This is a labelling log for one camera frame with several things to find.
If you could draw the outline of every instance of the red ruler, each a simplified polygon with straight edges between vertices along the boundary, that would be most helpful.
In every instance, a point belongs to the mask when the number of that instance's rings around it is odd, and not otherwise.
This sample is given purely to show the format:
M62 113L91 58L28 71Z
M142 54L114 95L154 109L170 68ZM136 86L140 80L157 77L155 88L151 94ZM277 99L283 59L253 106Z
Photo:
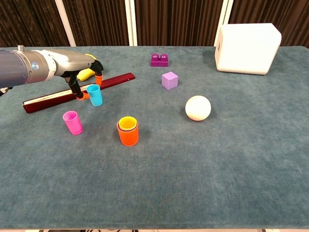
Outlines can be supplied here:
M135 79L135 76L130 72L120 75L120 76L115 76L115 77L103 80L100 86L100 89L112 87L117 84L121 84L123 82L127 82L133 79ZM89 85L91 84L81 86L82 92L86 93L87 92L86 89ZM31 114L33 112L37 112L39 110L43 110L43 109L46 109L46 108L49 108L55 105L59 105L59 104L62 104L62 103L65 103L65 102L68 102L74 99L76 99L74 94L72 93L70 89L68 89L68 90L57 92L57 93L48 94L48 95L45 95L39 98L34 98L28 101L24 101L23 107L28 114Z

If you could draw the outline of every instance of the orange cup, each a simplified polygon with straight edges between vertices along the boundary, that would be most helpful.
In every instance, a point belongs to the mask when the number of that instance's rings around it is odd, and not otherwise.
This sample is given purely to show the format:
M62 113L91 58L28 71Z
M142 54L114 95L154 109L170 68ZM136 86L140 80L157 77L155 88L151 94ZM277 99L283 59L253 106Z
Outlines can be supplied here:
M132 130L122 130L117 123L117 129L120 137L120 141L125 146L134 146L139 141L139 123Z

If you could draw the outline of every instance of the pink cup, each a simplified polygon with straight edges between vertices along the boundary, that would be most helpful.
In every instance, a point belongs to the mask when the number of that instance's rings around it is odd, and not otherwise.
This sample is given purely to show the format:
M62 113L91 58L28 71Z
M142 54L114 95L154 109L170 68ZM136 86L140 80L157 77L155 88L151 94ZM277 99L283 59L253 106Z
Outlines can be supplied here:
M81 120L76 111L67 111L62 118L72 134L76 135L83 132Z

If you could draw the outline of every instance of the yellow object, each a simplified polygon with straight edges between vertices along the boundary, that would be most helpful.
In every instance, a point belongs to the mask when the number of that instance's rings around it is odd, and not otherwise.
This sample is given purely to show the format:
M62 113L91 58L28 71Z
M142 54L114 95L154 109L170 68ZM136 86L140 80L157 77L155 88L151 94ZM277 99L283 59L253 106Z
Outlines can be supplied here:
M134 117L126 116L119 120L119 127L123 131L130 131L136 128L137 120Z
M97 59L95 58L93 55L91 54L85 54L87 56L90 56L92 57L93 59ZM77 79L81 80L81 81L85 81L87 80L89 77L93 76L94 74L96 74L94 71L92 71L91 69L84 69L84 70L81 70L78 75L77 75Z

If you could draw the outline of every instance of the lego brick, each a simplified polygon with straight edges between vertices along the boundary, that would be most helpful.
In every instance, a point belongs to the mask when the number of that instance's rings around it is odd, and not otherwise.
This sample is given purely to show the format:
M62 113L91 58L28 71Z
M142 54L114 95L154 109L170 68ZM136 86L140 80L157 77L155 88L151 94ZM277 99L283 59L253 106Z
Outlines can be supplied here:
M162 75L162 85L170 90L177 87L178 85L178 76L173 72L168 72Z
M167 67L169 65L169 58L167 54L162 54L159 57L158 54L152 54L150 66L152 67Z

